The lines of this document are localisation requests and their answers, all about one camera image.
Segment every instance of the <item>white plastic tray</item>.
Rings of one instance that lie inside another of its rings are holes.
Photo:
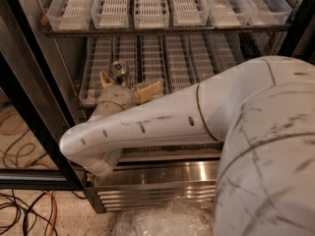
[[[128,28],[129,3],[129,0],[94,0],[91,14],[95,28]]]
[[[136,29],[165,29],[169,24],[167,0],[135,0]]]
[[[113,62],[123,61],[129,67],[129,83],[132,88],[138,82],[137,76],[137,37],[113,37]]]
[[[237,33],[208,34],[206,39],[212,56],[219,62],[220,72],[244,62]]]
[[[93,0],[53,0],[47,12],[53,30],[88,30]]]
[[[245,0],[207,0],[209,17],[215,27],[245,26],[250,16],[250,8]]]
[[[193,34],[188,37],[190,57],[195,69],[196,80],[197,83],[200,83],[215,74],[214,68],[204,37],[200,34]]]
[[[209,15],[206,0],[169,0],[175,26],[204,26]]]
[[[252,26],[282,25],[291,13],[285,0],[246,0],[252,9]]]
[[[189,58],[187,36],[168,35],[165,37],[169,86],[172,92],[196,84],[193,67]]]
[[[96,106],[102,90],[99,72],[108,73],[111,60],[111,37],[88,39],[87,61],[79,99],[83,106]]]
[[[141,36],[142,81],[164,78],[163,87],[154,96],[168,94],[161,36]]]

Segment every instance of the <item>white robotic arm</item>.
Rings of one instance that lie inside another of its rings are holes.
[[[288,83],[307,83],[307,63],[264,57],[206,81],[106,118],[68,130],[60,148],[69,159],[97,176],[117,162],[121,148],[204,144],[224,141],[236,109],[253,95]]]

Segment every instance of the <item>plastic bag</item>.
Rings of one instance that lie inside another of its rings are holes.
[[[113,236],[211,236],[212,204],[173,199],[165,207],[122,211]]]

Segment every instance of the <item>shelf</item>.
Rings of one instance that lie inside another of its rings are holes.
[[[268,31],[288,31],[289,24],[283,26],[246,26],[230,28],[204,27],[174,27],[169,29],[94,29],[90,30],[62,30],[54,31],[44,29],[43,33],[47,37],[90,37],[90,36],[116,36],[116,35],[171,35],[190,33],[218,33],[218,32],[268,32]]]

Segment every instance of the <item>display cooler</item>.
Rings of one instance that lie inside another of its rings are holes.
[[[314,9],[315,0],[0,0],[0,87],[55,164],[1,165],[0,188],[83,190],[97,213],[212,201],[222,143],[126,147],[96,177],[63,156],[60,139],[90,118],[99,72],[115,61],[128,65],[130,87],[163,78],[153,100],[260,56],[314,63]]]

